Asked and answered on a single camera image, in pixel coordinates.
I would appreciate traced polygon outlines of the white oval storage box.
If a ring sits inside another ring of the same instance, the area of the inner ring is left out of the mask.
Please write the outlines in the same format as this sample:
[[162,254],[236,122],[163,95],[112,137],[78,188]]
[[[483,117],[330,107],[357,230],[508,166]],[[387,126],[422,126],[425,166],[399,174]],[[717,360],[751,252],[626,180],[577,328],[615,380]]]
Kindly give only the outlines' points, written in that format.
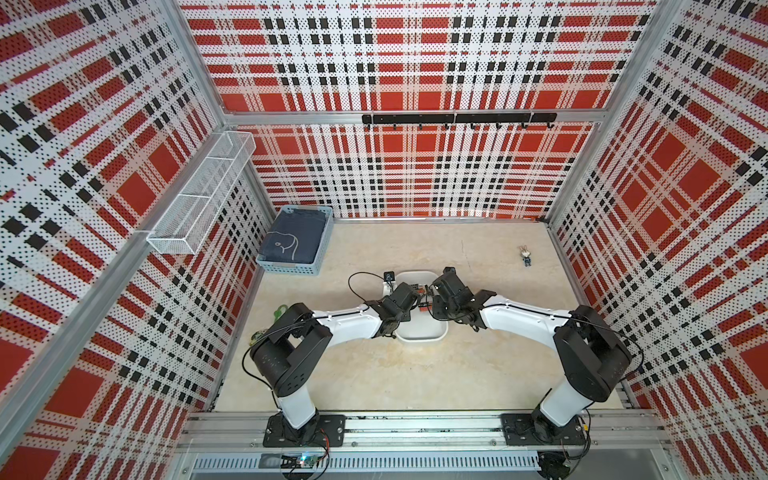
[[410,320],[401,322],[395,331],[395,336],[406,344],[426,344],[442,341],[449,325],[445,321],[435,319],[432,306],[432,293],[429,287],[438,275],[433,271],[413,270],[399,272],[395,275],[395,283],[406,283],[418,293],[417,306],[410,312]]

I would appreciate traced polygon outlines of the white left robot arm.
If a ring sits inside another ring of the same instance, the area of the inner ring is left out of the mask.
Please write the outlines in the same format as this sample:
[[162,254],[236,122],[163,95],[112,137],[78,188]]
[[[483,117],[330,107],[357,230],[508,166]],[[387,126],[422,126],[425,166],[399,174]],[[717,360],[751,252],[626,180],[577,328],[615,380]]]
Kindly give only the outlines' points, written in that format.
[[393,335],[401,323],[411,320],[418,300],[418,290],[401,283],[381,299],[351,310],[320,313],[303,303],[289,307],[245,354],[274,394],[278,418],[296,432],[314,423],[319,413],[307,382],[325,351]]

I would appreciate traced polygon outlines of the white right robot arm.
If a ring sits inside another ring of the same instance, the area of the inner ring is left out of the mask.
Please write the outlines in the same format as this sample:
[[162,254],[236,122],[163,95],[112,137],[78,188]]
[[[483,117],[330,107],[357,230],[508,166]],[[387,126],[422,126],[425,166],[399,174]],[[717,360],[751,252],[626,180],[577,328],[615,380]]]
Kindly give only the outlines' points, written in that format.
[[437,320],[476,331],[512,333],[558,355],[563,379],[532,412],[533,421],[544,427],[562,429],[585,408],[606,401],[633,360],[620,335],[589,306],[553,310],[515,302],[490,290],[474,293],[452,267],[445,268],[427,291]]

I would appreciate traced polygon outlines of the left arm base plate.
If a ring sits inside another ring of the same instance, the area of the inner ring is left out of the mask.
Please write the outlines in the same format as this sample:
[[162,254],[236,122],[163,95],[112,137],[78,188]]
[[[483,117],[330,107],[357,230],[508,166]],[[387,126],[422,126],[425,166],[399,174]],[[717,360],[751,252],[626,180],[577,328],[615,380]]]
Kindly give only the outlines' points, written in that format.
[[340,447],[345,436],[346,417],[337,414],[315,415],[302,427],[293,427],[283,413],[268,419],[262,445],[266,448],[310,446]]

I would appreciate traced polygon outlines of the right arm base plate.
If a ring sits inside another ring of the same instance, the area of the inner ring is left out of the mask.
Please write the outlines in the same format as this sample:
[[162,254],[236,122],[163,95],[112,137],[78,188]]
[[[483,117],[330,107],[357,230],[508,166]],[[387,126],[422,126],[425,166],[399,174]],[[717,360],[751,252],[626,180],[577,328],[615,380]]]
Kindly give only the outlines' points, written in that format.
[[543,414],[506,413],[500,420],[508,446],[581,447],[587,442],[578,416],[572,417],[564,426],[552,423]]

